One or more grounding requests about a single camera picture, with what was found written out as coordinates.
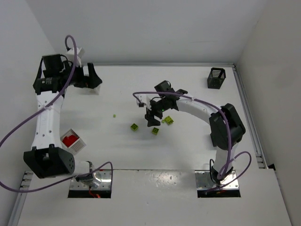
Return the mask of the black slotted container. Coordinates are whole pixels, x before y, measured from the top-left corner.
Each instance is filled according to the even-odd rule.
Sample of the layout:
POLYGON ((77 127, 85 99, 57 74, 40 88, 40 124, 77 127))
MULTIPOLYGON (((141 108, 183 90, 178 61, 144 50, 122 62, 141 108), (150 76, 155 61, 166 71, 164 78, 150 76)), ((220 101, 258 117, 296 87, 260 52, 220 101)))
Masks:
POLYGON ((226 78, 226 72, 224 68, 211 68, 209 76, 207 78, 207 87, 209 89, 220 89, 226 78))
POLYGON ((215 141, 214 135, 212 133, 210 134, 210 138, 211 138, 213 147, 216 147, 216 141, 215 141))

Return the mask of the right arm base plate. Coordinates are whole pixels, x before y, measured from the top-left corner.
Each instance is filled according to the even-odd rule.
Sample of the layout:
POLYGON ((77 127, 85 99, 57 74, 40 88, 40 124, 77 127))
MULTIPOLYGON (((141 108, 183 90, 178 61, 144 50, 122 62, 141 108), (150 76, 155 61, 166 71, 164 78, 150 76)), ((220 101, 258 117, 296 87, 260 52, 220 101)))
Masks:
MULTIPOLYGON (((205 191, 218 186, 211 180, 208 170, 196 170, 195 178, 198 191, 205 191)), ((236 171, 234 170, 226 176, 225 179, 220 182, 219 186, 222 186, 223 190, 238 190, 239 184, 236 171)))

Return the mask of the white slotted container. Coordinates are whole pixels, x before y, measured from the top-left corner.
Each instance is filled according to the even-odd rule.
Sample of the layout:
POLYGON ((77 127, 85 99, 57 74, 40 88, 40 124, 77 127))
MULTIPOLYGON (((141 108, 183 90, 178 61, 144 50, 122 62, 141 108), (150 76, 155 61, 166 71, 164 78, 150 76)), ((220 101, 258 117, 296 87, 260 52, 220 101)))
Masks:
POLYGON ((99 95, 101 85, 97 86, 96 88, 83 88, 79 91, 81 95, 99 95))
POLYGON ((63 135, 60 136, 60 140, 63 148, 73 155, 77 155, 83 148, 86 147, 86 143, 81 136, 73 129, 69 129, 63 135))

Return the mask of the white slotted container far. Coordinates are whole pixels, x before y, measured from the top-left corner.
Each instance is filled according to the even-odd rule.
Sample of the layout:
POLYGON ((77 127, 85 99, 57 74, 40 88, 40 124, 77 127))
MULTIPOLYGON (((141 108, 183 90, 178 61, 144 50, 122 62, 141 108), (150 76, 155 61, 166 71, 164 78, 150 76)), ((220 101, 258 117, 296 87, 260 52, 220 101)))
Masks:
POLYGON ((79 91, 81 95, 99 95, 101 85, 97 86, 96 88, 83 88, 79 91))

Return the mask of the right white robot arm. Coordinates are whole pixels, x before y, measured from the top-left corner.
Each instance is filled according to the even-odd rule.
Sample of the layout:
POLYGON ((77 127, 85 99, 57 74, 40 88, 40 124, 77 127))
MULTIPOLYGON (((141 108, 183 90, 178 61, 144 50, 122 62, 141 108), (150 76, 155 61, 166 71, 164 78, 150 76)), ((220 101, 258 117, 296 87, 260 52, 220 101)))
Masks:
POLYGON ((199 102, 186 90, 174 90, 168 81, 155 86, 155 90, 158 101, 147 94, 140 94, 137 100, 139 107, 146 108, 147 126, 159 126, 163 112, 169 109, 189 113, 206 122, 210 126, 212 145, 216 148, 214 163, 209 168, 210 176, 213 183, 219 185, 232 172, 230 160, 246 132, 235 107, 232 104, 214 107, 212 104, 199 102))

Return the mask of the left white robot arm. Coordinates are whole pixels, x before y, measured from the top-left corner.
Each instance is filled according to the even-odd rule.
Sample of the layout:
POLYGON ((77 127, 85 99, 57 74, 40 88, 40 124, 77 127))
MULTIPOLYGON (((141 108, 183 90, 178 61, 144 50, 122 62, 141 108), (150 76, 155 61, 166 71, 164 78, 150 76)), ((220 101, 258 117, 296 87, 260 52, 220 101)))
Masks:
POLYGON ((72 85, 94 89, 102 84, 92 63, 84 74, 81 53, 69 50, 65 55, 43 56, 33 84, 38 103, 35 137, 30 151, 24 152, 24 162, 38 178, 72 175, 74 155, 62 147, 60 113, 66 89, 72 85))

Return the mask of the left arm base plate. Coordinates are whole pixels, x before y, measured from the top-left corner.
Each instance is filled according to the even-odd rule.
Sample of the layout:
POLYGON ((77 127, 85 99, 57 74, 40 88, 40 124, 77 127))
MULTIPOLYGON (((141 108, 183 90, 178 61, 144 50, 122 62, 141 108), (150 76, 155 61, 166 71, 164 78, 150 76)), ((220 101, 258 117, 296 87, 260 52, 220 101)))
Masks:
POLYGON ((112 172, 110 170, 99 170, 88 176, 71 179, 70 190, 73 191, 109 191, 111 189, 112 172))

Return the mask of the white front platform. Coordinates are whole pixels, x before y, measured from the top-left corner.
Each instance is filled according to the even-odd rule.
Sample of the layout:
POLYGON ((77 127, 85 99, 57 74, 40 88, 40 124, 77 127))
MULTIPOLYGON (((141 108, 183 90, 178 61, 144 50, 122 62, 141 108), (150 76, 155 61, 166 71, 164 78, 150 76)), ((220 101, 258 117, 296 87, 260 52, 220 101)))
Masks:
POLYGON ((19 226, 288 226, 272 170, 239 180, 238 198, 199 198, 193 171, 116 170, 111 198, 68 198, 69 183, 26 196, 19 226))

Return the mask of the black slotted container near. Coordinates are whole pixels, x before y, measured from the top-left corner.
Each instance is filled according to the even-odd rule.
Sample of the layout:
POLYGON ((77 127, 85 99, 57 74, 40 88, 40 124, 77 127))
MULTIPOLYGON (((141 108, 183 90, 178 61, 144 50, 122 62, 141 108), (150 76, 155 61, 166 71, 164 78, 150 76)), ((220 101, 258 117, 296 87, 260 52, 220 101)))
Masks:
POLYGON ((210 138, 211 138, 213 147, 216 147, 216 141, 215 141, 214 135, 212 133, 210 134, 210 138))

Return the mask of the lime square lego brick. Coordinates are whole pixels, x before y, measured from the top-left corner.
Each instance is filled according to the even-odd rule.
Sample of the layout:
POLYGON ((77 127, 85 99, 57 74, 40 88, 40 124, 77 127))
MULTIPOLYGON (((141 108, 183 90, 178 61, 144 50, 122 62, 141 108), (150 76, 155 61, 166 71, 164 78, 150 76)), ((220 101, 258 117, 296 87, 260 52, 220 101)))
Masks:
POLYGON ((159 128, 154 127, 151 132, 152 134, 157 135, 159 132, 159 128))

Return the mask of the white slotted container near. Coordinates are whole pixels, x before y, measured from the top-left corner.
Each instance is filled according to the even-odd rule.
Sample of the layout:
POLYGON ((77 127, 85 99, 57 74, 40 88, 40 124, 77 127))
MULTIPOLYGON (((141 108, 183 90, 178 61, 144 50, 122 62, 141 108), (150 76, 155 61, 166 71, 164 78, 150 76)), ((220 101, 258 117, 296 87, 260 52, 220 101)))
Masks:
POLYGON ((69 129, 63 135, 60 136, 60 140, 63 148, 73 155, 77 155, 83 148, 86 147, 86 143, 81 136, 73 129, 69 129))

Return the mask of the black slotted container far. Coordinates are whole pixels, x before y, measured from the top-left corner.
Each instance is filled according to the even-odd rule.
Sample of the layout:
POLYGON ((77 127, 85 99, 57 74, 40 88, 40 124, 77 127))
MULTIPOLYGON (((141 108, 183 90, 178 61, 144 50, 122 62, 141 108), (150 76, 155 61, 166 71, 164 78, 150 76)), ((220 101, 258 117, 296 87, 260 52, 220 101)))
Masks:
POLYGON ((220 89, 226 78, 226 72, 224 68, 211 68, 209 76, 207 78, 207 87, 209 89, 220 89))

